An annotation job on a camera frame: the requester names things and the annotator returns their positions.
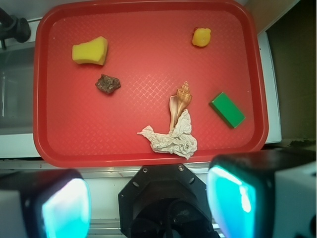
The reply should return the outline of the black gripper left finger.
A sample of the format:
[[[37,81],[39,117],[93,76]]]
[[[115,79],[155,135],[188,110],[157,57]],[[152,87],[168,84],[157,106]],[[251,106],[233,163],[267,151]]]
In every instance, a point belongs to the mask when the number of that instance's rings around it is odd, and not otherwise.
[[[85,238],[90,221],[89,186],[77,170],[1,174],[2,238]]]

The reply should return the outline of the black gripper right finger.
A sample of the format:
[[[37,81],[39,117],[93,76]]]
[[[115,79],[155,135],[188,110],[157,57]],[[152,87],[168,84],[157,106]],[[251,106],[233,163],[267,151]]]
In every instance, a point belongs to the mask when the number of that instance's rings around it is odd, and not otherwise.
[[[272,149],[216,156],[207,198],[227,238],[314,238],[317,155]]]

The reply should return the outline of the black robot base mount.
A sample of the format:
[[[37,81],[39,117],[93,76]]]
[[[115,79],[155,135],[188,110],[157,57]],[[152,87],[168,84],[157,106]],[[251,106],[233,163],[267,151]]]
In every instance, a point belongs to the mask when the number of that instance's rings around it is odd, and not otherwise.
[[[128,238],[217,238],[206,184],[183,164],[143,166],[118,194]]]

